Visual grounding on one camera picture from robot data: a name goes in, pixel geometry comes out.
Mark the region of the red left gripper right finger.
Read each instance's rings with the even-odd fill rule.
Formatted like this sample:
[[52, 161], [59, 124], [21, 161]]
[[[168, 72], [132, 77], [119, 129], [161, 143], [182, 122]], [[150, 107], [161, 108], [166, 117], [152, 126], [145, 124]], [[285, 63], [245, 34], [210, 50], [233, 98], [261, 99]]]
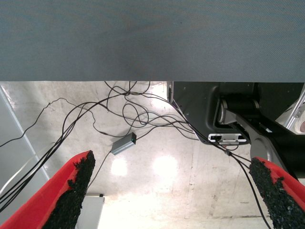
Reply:
[[276, 164], [251, 159], [250, 175], [262, 197], [275, 229], [305, 227], [305, 186]]

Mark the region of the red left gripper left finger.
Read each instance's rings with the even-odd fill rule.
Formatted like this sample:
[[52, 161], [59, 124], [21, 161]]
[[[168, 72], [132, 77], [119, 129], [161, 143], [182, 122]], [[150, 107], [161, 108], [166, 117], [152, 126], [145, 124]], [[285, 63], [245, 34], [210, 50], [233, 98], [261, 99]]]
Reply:
[[2, 225], [2, 229], [73, 229], [95, 167], [91, 150], [66, 162], [25, 204]]

